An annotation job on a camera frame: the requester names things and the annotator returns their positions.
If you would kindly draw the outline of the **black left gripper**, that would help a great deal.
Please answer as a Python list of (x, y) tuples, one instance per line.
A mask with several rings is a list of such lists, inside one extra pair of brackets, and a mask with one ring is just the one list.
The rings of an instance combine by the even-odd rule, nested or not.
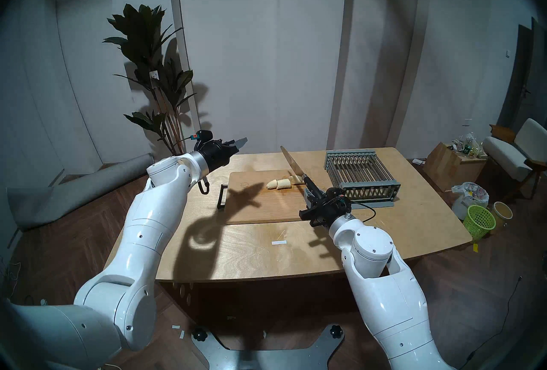
[(230, 153), (238, 153), (246, 144), (248, 139), (241, 138), (222, 142), (219, 140), (210, 140), (200, 146), (200, 153), (203, 156), (209, 172), (213, 172), (220, 167), (227, 166), (230, 162)]

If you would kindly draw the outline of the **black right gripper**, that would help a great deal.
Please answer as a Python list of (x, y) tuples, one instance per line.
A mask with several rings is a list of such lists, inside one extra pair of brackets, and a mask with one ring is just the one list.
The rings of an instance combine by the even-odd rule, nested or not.
[(306, 209), (299, 211), (303, 221), (314, 222), (314, 226), (330, 227), (340, 216), (351, 216), (351, 203), (329, 203), (320, 205), (326, 198), (325, 191), (314, 188), (313, 194), (305, 194)]

